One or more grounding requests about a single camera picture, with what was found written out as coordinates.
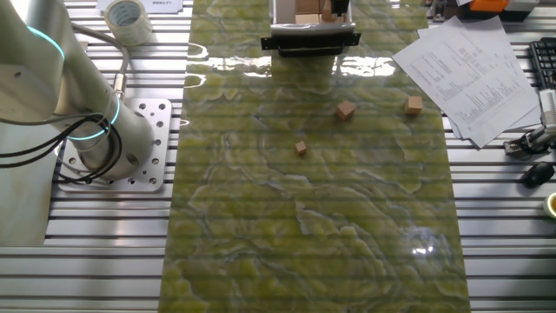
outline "tape roll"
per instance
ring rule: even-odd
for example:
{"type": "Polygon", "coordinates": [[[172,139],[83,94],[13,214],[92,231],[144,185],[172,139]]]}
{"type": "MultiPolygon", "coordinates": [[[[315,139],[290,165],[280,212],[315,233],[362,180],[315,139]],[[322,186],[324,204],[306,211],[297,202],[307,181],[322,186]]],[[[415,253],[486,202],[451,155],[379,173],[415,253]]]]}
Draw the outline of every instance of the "tape roll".
{"type": "Polygon", "coordinates": [[[556,193],[547,196],[545,202],[542,203],[542,207],[549,217],[556,218],[556,193]]]}
{"type": "Polygon", "coordinates": [[[138,45],[153,32],[147,11],[138,0],[115,0],[104,11],[104,21],[120,43],[138,45]]]}

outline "teal light ring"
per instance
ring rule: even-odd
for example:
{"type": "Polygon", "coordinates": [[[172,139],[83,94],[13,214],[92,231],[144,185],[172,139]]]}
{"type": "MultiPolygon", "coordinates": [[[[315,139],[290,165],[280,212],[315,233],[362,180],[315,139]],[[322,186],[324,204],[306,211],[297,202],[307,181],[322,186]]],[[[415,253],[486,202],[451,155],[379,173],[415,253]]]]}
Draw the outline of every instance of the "teal light ring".
{"type": "Polygon", "coordinates": [[[47,42],[52,43],[52,45],[54,46],[54,48],[58,49],[58,51],[60,51],[60,54],[62,55],[62,59],[63,61],[66,60],[66,56],[63,54],[63,50],[62,47],[60,47],[60,45],[54,41],[54,39],[48,37],[46,34],[44,34],[43,32],[41,32],[40,30],[37,30],[35,28],[32,28],[30,26],[27,26],[27,28],[33,33],[35,34],[35,36],[39,36],[41,38],[46,39],[47,42]]]}
{"type": "MultiPolygon", "coordinates": [[[[120,114],[120,98],[118,96],[116,96],[116,99],[118,99],[118,106],[116,107],[116,113],[114,115],[114,118],[112,118],[112,122],[110,122],[112,125],[114,125],[114,123],[116,122],[116,119],[118,118],[118,115],[120,114]]],[[[105,130],[101,130],[99,132],[97,132],[95,135],[89,136],[89,137],[83,137],[83,138],[74,138],[74,137],[68,137],[71,140],[89,140],[89,139],[93,139],[96,137],[99,137],[100,135],[102,135],[105,130]]]]}

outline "black cable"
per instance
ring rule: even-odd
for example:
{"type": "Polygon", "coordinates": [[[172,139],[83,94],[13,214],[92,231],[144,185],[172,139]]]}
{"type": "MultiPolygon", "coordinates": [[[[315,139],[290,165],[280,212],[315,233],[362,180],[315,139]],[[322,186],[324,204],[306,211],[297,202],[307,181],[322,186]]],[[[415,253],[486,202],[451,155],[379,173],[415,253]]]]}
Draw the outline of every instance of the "black cable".
{"type": "Polygon", "coordinates": [[[38,156],[32,157],[29,160],[25,160],[22,162],[18,162],[18,163],[7,163],[7,164],[0,164],[0,169],[11,169],[11,168],[16,168],[16,167],[20,167],[20,166],[24,166],[27,164],[31,164],[34,163],[44,157],[46,157],[50,152],[54,151],[54,149],[58,146],[58,144],[60,144],[63,141],[63,139],[61,139],[60,141],[56,142],[55,144],[53,144],[48,150],[46,150],[45,152],[41,153],[38,156]]]}
{"type": "MultiPolygon", "coordinates": [[[[29,153],[35,152],[35,151],[40,150],[42,148],[45,148],[49,144],[53,143],[45,152],[41,153],[38,156],[34,156],[31,159],[21,161],[21,162],[18,162],[18,163],[7,163],[7,164],[1,164],[0,163],[0,169],[10,169],[10,168],[16,168],[16,167],[24,166],[24,165],[27,165],[27,164],[30,164],[30,163],[34,163],[34,162],[46,157],[60,143],[62,143],[63,140],[65,140],[67,136],[69,136],[75,129],[79,128],[81,125],[83,125],[86,122],[99,123],[99,126],[101,126],[104,129],[105,132],[107,132],[107,129],[109,127],[109,121],[102,114],[92,114],[90,116],[87,116],[87,117],[73,123],[70,127],[68,127],[66,130],[64,130],[58,136],[50,139],[46,143],[42,143],[42,144],[40,144],[40,145],[38,145],[34,148],[27,149],[25,151],[19,151],[19,152],[13,152],[13,153],[0,155],[0,157],[19,157],[19,156],[23,156],[23,155],[27,155],[29,153]]],[[[119,132],[117,131],[117,129],[114,126],[111,126],[111,131],[114,133],[114,136],[115,136],[116,140],[112,139],[112,140],[109,141],[110,142],[109,150],[114,151],[115,147],[117,146],[116,157],[107,158],[106,161],[98,169],[91,171],[87,176],[82,176],[82,177],[78,177],[78,178],[71,178],[71,177],[68,177],[68,176],[65,176],[65,175],[62,175],[62,174],[58,174],[60,177],[62,177],[64,179],[59,180],[59,181],[54,181],[54,183],[88,182],[88,181],[91,181],[93,179],[96,179],[96,178],[106,174],[109,170],[112,170],[112,168],[114,168],[114,166],[117,164],[120,157],[122,156],[122,137],[120,136],[119,132]]]]}
{"type": "Polygon", "coordinates": [[[6,158],[6,157],[20,157],[20,156],[25,156],[28,155],[29,153],[33,153],[35,151],[39,151],[40,149],[43,149],[45,147],[47,147],[49,144],[54,143],[56,141],[58,141],[60,138],[65,139],[67,136],[69,136],[74,130],[76,130],[77,128],[79,128],[81,125],[83,125],[86,122],[95,122],[98,121],[97,117],[102,117],[104,118],[104,116],[102,114],[91,114],[90,116],[87,116],[73,124],[71,124],[70,127],[68,127],[67,129],[65,129],[63,132],[61,132],[60,134],[58,134],[56,137],[50,139],[48,142],[46,143],[41,143],[39,145],[37,145],[36,147],[33,147],[31,149],[27,149],[27,150],[23,150],[23,151],[18,151],[18,152],[11,152],[11,153],[3,153],[0,154],[0,158],[6,158]]]}
{"type": "MultiPolygon", "coordinates": [[[[60,177],[64,178],[63,180],[56,180],[54,181],[54,183],[79,183],[79,182],[88,182],[91,181],[93,179],[96,179],[106,173],[108,173],[109,170],[112,170],[112,168],[114,168],[114,166],[117,164],[117,162],[120,160],[120,157],[122,156],[122,138],[120,137],[120,134],[118,133],[118,131],[116,130],[116,128],[114,126],[112,126],[112,131],[114,132],[114,135],[116,136],[117,139],[117,153],[116,153],[116,157],[111,157],[111,158],[107,158],[106,162],[104,162],[103,165],[101,165],[98,169],[93,170],[92,172],[90,172],[87,176],[82,176],[82,177],[78,177],[78,178],[71,178],[69,176],[65,176],[63,174],[58,174],[60,177]]],[[[110,141],[110,150],[114,150],[115,148],[115,143],[113,140],[110,141]]]]}

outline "black keyboard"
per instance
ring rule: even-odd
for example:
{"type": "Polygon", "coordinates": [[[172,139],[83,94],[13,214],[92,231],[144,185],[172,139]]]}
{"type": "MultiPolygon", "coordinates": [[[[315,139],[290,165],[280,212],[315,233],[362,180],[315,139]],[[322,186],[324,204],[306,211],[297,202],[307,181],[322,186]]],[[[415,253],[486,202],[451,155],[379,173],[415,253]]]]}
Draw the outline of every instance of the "black keyboard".
{"type": "Polygon", "coordinates": [[[542,38],[529,44],[533,67],[539,79],[540,89],[556,87],[556,38],[542,38]]]}

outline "black computer mouse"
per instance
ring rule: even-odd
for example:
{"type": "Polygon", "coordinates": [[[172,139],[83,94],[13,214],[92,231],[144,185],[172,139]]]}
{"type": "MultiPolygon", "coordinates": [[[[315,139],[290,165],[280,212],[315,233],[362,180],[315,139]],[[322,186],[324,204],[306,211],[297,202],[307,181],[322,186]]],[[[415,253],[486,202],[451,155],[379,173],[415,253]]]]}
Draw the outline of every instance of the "black computer mouse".
{"type": "Polygon", "coordinates": [[[520,179],[526,188],[535,188],[554,176],[554,167],[547,162],[536,163],[520,179]]]}

